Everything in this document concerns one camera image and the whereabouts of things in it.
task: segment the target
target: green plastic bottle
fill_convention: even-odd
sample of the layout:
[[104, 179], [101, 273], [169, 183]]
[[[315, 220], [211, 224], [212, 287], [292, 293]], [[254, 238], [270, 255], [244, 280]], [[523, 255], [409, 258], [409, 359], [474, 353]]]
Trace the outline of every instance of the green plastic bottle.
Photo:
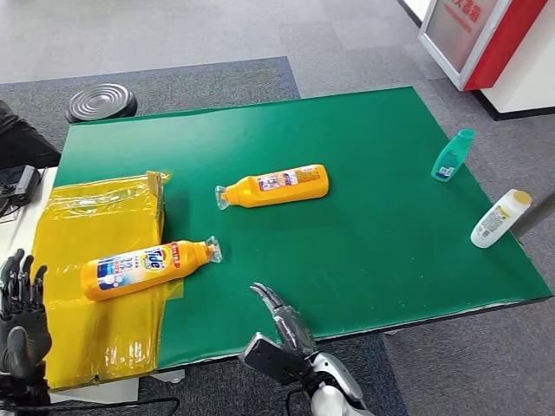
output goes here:
[[432, 168], [432, 178], [442, 182], [447, 182], [453, 178], [466, 159], [473, 137], [474, 131], [470, 128], [459, 130], [439, 153], [434, 167]]

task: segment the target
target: bottle label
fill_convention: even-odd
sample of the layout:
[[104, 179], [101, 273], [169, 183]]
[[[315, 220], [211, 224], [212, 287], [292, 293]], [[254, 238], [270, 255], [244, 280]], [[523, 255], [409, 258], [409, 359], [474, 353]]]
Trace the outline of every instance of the bottle label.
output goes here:
[[320, 178], [316, 166], [304, 166], [288, 171], [257, 176], [256, 178], [261, 191], [271, 191], [282, 186], [298, 185]]
[[148, 250], [131, 251], [119, 256], [105, 257], [98, 261], [96, 280], [101, 290], [143, 282], [153, 273], [161, 272], [172, 262], [179, 267], [179, 248], [177, 243], [161, 245]]
[[489, 234], [499, 228], [504, 221], [510, 218], [505, 210], [501, 205], [496, 206], [493, 211], [491, 211], [487, 217], [484, 218], [483, 221], [479, 223], [478, 226], [478, 233], [482, 237], [487, 237]]
[[453, 173], [454, 168], [452, 167], [445, 167], [442, 166], [439, 169], [437, 170], [436, 173], [436, 176], [439, 176], [442, 179], [447, 179], [449, 176], [451, 176], [451, 173]]

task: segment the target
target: green mat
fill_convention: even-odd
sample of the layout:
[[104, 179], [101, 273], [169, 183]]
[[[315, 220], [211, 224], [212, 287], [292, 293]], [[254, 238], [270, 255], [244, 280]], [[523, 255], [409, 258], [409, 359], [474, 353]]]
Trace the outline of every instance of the green mat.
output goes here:
[[[248, 291], [255, 281], [319, 338], [550, 296], [513, 236], [470, 242], [490, 203], [465, 166], [447, 184], [430, 176], [446, 143], [412, 88], [399, 88], [73, 125], [56, 185], [171, 172], [165, 241], [220, 240], [223, 263], [166, 303], [159, 367], [276, 336]], [[227, 211], [214, 199], [216, 185], [311, 163], [326, 167], [328, 196]]]

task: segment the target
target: yellow detergent bottle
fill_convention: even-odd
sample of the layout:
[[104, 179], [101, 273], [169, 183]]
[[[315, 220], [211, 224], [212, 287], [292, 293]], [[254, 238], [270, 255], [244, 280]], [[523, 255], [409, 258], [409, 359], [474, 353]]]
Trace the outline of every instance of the yellow detergent bottle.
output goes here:
[[322, 165], [247, 176], [235, 185], [216, 186], [216, 202], [224, 210], [230, 205], [245, 208], [321, 198], [328, 193], [328, 175]]
[[104, 301], [188, 276], [203, 264], [221, 261], [220, 245], [214, 236], [199, 243], [156, 245], [85, 263], [81, 268], [81, 289], [91, 301]]

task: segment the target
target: robotic finger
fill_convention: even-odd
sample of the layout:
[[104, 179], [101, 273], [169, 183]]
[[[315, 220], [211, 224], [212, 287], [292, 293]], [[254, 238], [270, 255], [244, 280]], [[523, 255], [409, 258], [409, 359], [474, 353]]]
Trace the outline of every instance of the robotic finger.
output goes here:
[[29, 275], [31, 273], [31, 265], [34, 260], [33, 256], [25, 257], [21, 267], [21, 272], [17, 277], [17, 286], [19, 290], [19, 302], [23, 308], [29, 308], [31, 303], [31, 280]]
[[301, 358], [316, 351], [316, 343], [296, 310], [261, 283], [253, 283], [250, 289], [260, 296], [270, 310], [285, 348]]
[[31, 305], [34, 309], [45, 309], [45, 305], [42, 303], [42, 298], [45, 293], [45, 273], [46, 273], [48, 267], [42, 265], [37, 270], [35, 275], [35, 280], [32, 281], [32, 287], [31, 288]]
[[9, 292], [10, 297], [11, 298], [11, 309], [13, 313], [17, 313], [22, 308], [21, 302], [20, 300], [20, 296], [21, 295], [21, 293], [20, 293], [20, 287], [17, 281], [17, 277], [19, 276], [19, 272], [20, 270], [20, 265], [21, 264], [23, 256], [25, 256], [25, 251], [22, 249], [17, 249], [14, 255], [14, 263], [10, 270]]
[[0, 318], [3, 321], [7, 321], [12, 315], [12, 299], [10, 286], [12, 269], [15, 262], [15, 258], [8, 257], [4, 262], [2, 269], [0, 270]]

